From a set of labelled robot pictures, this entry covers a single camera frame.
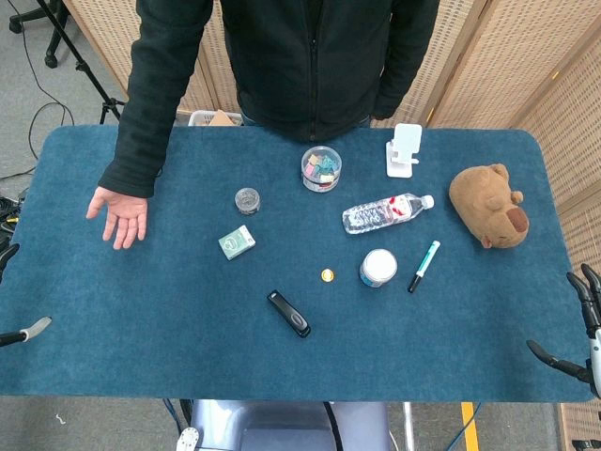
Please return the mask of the person right hand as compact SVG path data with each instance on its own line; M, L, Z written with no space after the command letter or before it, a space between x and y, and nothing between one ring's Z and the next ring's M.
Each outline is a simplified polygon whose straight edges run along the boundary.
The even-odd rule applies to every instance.
M91 197L85 218L94 219L106 208L102 239L114 240L114 250L130 249L136 241L143 241L146 237L147 207L145 198L98 187Z

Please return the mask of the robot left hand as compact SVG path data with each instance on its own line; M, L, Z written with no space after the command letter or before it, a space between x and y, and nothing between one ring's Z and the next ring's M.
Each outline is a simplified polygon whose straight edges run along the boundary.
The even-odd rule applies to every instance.
M19 244L10 244L8 238L1 240L1 272L4 272L8 261L18 252ZM42 317L31 326L10 333L1 334L1 346L27 342L40 335L51 323L51 317Z

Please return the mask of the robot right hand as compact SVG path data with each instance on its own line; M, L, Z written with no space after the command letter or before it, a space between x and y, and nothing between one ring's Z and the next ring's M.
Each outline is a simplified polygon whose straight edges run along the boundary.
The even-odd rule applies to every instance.
M590 357L586 366L558 359L534 340L527 340L526 344L540 362L588 384L591 392L600 398L600 275L587 263L582 263L580 268L588 284L572 272L568 272L566 278L577 292L589 339Z

